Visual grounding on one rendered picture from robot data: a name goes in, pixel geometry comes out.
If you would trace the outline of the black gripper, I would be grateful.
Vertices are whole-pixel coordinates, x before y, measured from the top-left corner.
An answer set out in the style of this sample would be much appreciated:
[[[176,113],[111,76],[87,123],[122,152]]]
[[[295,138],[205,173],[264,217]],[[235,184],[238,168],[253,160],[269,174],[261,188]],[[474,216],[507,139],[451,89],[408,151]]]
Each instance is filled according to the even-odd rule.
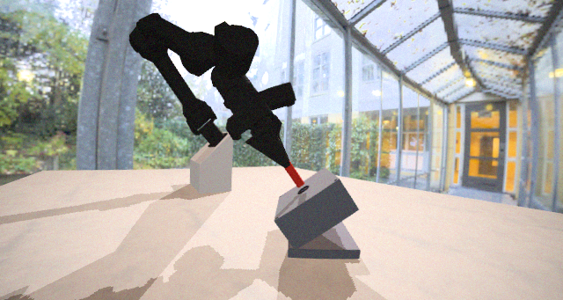
[[[244,81],[224,95],[223,104],[233,114],[225,128],[233,140],[240,140],[242,133],[251,130],[252,137],[245,143],[287,168],[290,161],[280,138],[282,123],[265,101],[254,98],[253,87],[250,81]]]

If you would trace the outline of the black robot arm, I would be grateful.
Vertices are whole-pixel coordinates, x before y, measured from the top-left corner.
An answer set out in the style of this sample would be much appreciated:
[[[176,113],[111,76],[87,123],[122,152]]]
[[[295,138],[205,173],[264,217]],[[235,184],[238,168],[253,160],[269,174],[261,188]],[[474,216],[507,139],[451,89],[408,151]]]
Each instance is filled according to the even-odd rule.
[[[259,36],[251,28],[230,25],[227,21],[214,26],[214,35],[202,31],[188,32],[153,12],[136,22],[129,35],[129,43],[142,58],[154,63],[176,94],[183,105],[182,113],[190,130],[195,135],[202,133],[210,143],[209,147],[216,147],[228,133],[222,133],[213,122],[217,117],[212,107],[192,93],[169,57],[168,49],[179,56],[187,72],[197,77],[215,66],[210,80],[223,99],[232,87],[250,81],[245,74],[260,45]],[[252,94],[255,99],[265,101],[271,110],[296,103],[291,82],[263,91],[253,87]]]

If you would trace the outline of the red peg with white band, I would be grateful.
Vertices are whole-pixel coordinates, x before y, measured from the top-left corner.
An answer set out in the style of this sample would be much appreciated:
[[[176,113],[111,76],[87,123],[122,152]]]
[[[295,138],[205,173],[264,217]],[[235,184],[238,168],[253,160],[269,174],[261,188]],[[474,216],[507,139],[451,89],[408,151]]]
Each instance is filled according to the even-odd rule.
[[[289,167],[284,169],[286,170],[290,178],[296,183],[297,187],[301,187],[304,184],[304,181],[301,179],[301,177],[299,176],[296,169],[291,163]]]

